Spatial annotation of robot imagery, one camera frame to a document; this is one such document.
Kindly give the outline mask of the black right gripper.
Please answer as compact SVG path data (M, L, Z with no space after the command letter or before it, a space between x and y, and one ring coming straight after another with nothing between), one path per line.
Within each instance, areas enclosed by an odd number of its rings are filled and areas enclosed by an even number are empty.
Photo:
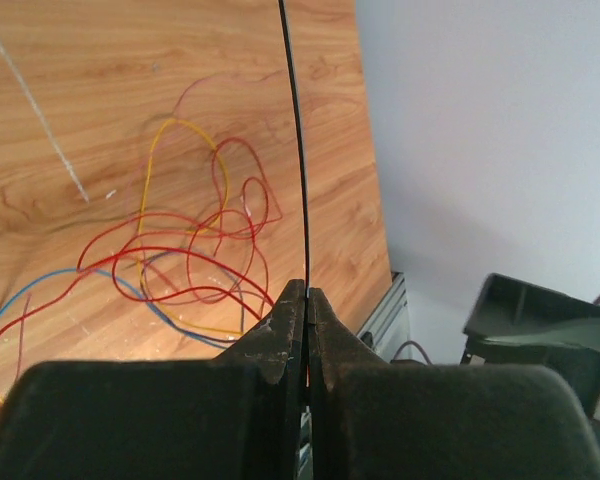
M502 274L486 277L463 328L465 361L543 366L600 423L600 305Z

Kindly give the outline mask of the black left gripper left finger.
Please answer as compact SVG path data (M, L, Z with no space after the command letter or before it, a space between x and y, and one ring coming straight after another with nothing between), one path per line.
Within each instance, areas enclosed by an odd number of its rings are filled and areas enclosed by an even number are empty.
M0 409L0 479L293 479L306 287L210 360L48 361Z

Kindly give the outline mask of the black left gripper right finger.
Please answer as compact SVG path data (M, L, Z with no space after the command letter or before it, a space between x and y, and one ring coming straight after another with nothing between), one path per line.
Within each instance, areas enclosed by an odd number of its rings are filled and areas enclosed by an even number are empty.
M574 392L529 365L395 365L312 289L313 474L318 479L600 479Z

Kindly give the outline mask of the black zip tie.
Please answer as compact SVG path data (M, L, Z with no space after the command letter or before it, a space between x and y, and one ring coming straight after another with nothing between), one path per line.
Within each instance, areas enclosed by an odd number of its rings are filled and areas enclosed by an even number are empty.
M280 22L282 27L282 35L285 49L285 57L287 64L287 72L291 91L291 99L294 115L294 129L297 143L297 153L299 161L300 174L300 189L301 189L301 204L302 204L302 222L303 222L303 244L304 244L304 276L305 276L305 298L309 298L310 293L310 269L311 269L311 252L310 252L310 223L309 223L309 199L308 199L308 182L307 182L307 166L305 158L304 138L302 130L301 108L298 94L298 85L296 79L296 71L293 58L292 39L287 14L286 3L284 0L278 0L278 8L280 14Z

